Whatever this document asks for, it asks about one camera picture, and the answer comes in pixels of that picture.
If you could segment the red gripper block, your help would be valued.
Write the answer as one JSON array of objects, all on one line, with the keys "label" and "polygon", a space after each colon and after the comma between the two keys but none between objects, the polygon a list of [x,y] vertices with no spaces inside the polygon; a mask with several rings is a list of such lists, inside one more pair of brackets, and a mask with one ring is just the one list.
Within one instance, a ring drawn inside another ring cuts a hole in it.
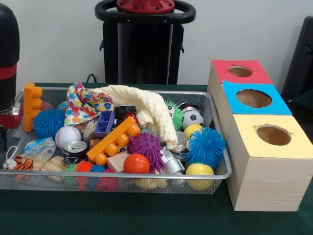
[{"label": "red gripper block", "polygon": [[0,114],[0,150],[7,151],[7,130],[17,129],[21,123],[23,107],[15,106],[12,110]]}]

